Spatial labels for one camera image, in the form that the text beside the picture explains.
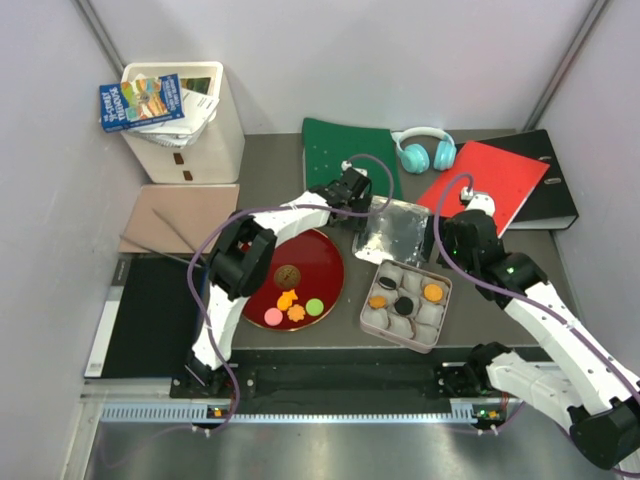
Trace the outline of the silver tin lid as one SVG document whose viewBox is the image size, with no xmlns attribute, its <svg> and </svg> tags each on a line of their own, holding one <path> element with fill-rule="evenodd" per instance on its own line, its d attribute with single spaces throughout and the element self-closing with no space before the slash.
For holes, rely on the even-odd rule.
<svg viewBox="0 0 640 480">
<path fill-rule="evenodd" d="M 419 267 L 426 262 L 425 232 L 431 217 L 426 207 L 393 199 L 380 214 L 367 218 L 354 237 L 352 253 L 375 265 L 393 260 Z"/>
</svg>

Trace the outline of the orange round cookie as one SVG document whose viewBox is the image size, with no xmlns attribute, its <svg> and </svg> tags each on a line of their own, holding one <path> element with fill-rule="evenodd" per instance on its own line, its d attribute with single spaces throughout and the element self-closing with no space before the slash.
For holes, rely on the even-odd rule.
<svg viewBox="0 0 640 480">
<path fill-rule="evenodd" d="M 430 283 L 423 288 L 424 298 L 434 304 L 441 302 L 444 298 L 444 290 L 438 284 Z"/>
</svg>

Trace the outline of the black sandwich cookie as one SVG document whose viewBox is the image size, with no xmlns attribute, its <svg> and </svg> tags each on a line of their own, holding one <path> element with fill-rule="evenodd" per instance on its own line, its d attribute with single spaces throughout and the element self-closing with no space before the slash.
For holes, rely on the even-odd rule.
<svg viewBox="0 0 640 480">
<path fill-rule="evenodd" d="M 408 317 L 413 313 L 414 301 L 407 296 L 400 296 L 394 303 L 394 309 L 398 315 Z"/>
<path fill-rule="evenodd" d="M 397 282 L 390 277 L 381 276 L 378 278 L 379 285 L 386 290 L 396 290 Z"/>
</svg>

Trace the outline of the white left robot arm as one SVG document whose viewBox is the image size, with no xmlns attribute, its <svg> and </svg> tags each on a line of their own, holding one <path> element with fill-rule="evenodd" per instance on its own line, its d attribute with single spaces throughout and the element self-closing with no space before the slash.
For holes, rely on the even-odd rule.
<svg viewBox="0 0 640 480">
<path fill-rule="evenodd" d="M 222 368 L 241 313 L 265 283 L 278 246 L 299 234 L 348 217 L 369 215 L 371 180 L 350 167 L 325 186 L 316 186 L 278 207 L 233 214 L 220 226 L 208 257 L 208 304 L 185 370 L 194 387 L 216 396 L 226 387 Z"/>
</svg>

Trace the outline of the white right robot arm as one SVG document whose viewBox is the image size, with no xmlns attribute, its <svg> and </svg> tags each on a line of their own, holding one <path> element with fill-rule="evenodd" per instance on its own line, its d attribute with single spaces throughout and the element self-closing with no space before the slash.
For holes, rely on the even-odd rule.
<svg viewBox="0 0 640 480">
<path fill-rule="evenodd" d="M 639 450 L 638 375 L 595 339 L 528 255 L 505 251 L 488 194 L 465 187 L 460 202 L 462 212 L 434 224 L 442 260 L 527 330 L 558 368 L 548 372 L 493 342 L 469 357 L 469 388 L 520 398 L 553 420 L 593 465 L 618 466 Z"/>
</svg>

